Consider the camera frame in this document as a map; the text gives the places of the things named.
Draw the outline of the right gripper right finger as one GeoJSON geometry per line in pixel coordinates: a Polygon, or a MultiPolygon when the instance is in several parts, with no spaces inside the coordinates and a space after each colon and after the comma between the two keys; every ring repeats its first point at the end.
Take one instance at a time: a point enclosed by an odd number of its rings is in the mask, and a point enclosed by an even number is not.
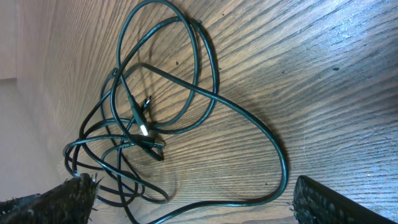
{"type": "Polygon", "coordinates": [[[299,223],[395,224],[306,175],[296,181],[293,207],[299,223]]]}

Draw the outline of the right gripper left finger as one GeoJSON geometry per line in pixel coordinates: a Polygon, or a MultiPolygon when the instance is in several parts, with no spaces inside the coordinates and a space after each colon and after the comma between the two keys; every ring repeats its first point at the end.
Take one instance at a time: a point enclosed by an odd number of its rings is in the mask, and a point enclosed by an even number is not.
{"type": "Polygon", "coordinates": [[[43,193],[1,202],[1,224],[88,223],[99,182],[83,173],[43,193]]]}

